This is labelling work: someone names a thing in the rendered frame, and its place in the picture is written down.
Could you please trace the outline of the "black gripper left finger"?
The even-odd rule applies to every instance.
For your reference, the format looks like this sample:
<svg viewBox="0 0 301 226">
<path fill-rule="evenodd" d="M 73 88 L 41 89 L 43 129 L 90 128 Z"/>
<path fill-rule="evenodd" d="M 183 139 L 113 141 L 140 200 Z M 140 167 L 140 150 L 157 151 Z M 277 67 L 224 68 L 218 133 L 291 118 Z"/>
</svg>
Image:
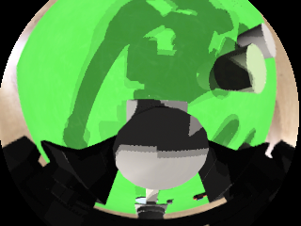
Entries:
<svg viewBox="0 0 301 226">
<path fill-rule="evenodd" d="M 116 138 L 112 136 L 83 150 L 60 146 L 50 140 L 42 140 L 41 147 L 50 161 L 74 174 L 83 188 L 97 200 L 95 203 L 105 206 L 118 172 L 113 155 Z"/>
</svg>

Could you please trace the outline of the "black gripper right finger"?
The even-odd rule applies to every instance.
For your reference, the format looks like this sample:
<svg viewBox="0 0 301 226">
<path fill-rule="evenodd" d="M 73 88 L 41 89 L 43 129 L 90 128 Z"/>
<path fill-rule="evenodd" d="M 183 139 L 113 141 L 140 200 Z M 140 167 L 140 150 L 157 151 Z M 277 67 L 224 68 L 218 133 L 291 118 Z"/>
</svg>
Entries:
<svg viewBox="0 0 301 226">
<path fill-rule="evenodd" d="M 244 174 L 249 162 L 260 158 L 268 151 L 268 142 L 233 150 L 233 148 L 221 146 L 208 139 L 208 153 L 202 169 L 198 171 L 200 181 L 203 183 L 209 203 L 223 199 L 223 193 L 229 191 L 230 185 Z"/>
</svg>

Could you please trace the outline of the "grey cylinder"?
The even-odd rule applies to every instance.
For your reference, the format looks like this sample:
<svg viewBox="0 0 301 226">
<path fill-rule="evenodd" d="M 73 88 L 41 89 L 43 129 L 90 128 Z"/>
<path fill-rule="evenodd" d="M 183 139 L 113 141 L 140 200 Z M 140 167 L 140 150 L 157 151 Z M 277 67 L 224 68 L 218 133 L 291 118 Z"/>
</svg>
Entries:
<svg viewBox="0 0 301 226">
<path fill-rule="evenodd" d="M 163 212 L 159 211 L 140 211 L 138 218 L 163 219 Z"/>
<path fill-rule="evenodd" d="M 266 57 L 274 57 L 276 54 L 276 46 L 274 38 L 271 37 L 271 31 L 268 29 L 267 25 L 262 23 L 257 26 L 253 26 L 252 29 L 248 29 L 241 33 L 237 37 L 237 45 L 238 48 L 242 48 L 242 46 L 246 46 L 248 44 L 256 44 L 257 48 L 260 48 L 263 59 Z"/>
<path fill-rule="evenodd" d="M 266 63 L 256 44 L 234 49 L 214 62 L 214 78 L 218 86 L 226 91 L 262 93 L 266 76 Z"/>
<path fill-rule="evenodd" d="M 244 148 L 244 149 L 245 149 L 245 148 L 248 148 L 248 147 L 249 147 L 249 148 L 251 148 L 251 144 L 247 144 L 247 142 L 246 142 L 246 143 L 242 144 L 242 146 L 238 147 L 238 150 L 240 150 L 240 151 L 241 151 L 241 150 L 242 150 L 242 148 Z"/>
</svg>

